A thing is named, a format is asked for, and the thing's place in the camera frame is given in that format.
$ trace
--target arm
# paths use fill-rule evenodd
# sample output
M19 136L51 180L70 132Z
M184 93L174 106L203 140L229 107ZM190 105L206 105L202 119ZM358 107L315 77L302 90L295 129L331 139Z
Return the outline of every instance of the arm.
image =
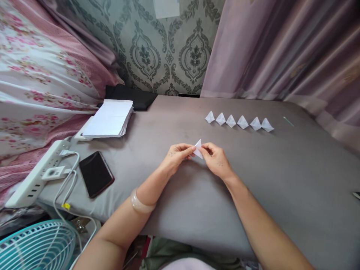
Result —
M184 159L194 156L195 147L177 144L170 147L161 165L138 188L136 196L145 205L154 205L170 177ZM127 198L91 240L74 269L121 269L127 250L141 232L151 213L137 212Z
M209 142L203 144L200 152L209 169L229 189L251 247L263 269L314 269L233 172L224 150Z

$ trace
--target yellow tag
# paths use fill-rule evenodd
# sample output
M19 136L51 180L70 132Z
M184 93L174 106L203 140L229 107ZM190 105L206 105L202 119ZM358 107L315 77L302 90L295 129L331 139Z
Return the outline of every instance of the yellow tag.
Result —
M68 211L70 211L70 204L68 204L68 203L63 204L61 207L64 207L64 208L66 208Z

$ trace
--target plug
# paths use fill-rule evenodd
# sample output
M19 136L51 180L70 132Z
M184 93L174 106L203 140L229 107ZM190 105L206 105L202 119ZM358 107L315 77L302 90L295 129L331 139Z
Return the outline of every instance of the plug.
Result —
M75 154L74 151L69 151L69 150L62 150L59 154L59 156L61 157L66 157L66 156L70 156L70 155L73 155Z
M71 169L67 169L66 166L48 168L42 176L41 180L51 181L65 178L70 173L70 171Z

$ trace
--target pink floral blanket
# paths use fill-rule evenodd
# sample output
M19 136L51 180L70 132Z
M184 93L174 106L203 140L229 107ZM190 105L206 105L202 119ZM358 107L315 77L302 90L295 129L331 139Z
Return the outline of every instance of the pink floral blanket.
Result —
M74 135L123 83L36 0L0 1L0 208L54 140Z

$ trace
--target paper note on wall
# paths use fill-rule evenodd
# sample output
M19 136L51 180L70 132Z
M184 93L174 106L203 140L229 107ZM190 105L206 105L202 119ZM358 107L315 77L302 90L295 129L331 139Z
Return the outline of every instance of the paper note on wall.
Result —
M180 16L179 0L154 0L157 19Z

